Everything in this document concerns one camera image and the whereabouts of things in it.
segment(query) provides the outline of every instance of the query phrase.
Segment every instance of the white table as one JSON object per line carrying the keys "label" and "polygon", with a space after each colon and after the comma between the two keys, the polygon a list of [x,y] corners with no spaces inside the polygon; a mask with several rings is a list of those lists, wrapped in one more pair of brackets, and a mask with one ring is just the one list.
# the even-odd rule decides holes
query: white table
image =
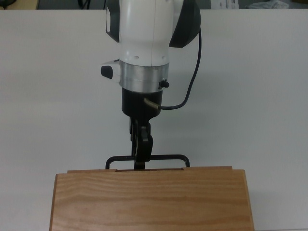
{"label": "white table", "polygon": [[[119,45],[104,11],[0,12],[0,22],[0,227],[46,231],[56,173],[130,154],[121,88],[99,71]],[[188,104],[151,122],[153,154],[246,170],[256,230],[308,229],[307,25],[306,10],[202,11]],[[196,57],[196,39],[170,49],[163,105],[183,100]]]}

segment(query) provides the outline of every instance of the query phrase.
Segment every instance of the cable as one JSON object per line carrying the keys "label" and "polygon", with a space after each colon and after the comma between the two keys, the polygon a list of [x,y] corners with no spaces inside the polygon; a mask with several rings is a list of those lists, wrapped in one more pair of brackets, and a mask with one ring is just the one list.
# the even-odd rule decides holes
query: cable
{"label": "cable", "polygon": [[90,9],[90,3],[91,3],[91,0],[88,0],[87,10]]}
{"label": "cable", "polygon": [[86,1],[85,1],[85,3],[83,4],[83,6],[81,7],[81,9],[84,9],[84,8],[85,8],[85,6],[87,5],[88,1],[89,1],[89,0],[86,0]]}
{"label": "cable", "polygon": [[189,87],[187,89],[187,93],[186,93],[184,101],[181,104],[176,105],[176,106],[159,106],[158,109],[174,110],[174,109],[181,108],[186,104],[186,102],[188,101],[188,98],[189,98],[189,94],[191,93],[191,89],[192,89],[192,86],[193,86],[194,79],[196,78],[196,75],[197,75],[197,72],[198,72],[198,69],[199,69],[199,64],[200,64],[200,60],[201,60],[201,48],[202,48],[202,38],[201,38],[201,29],[200,29],[199,30],[199,50],[198,50],[197,64],[196,64],[196,68],[194,70],[194,73],[192,75],[191,82],[190,82]]}

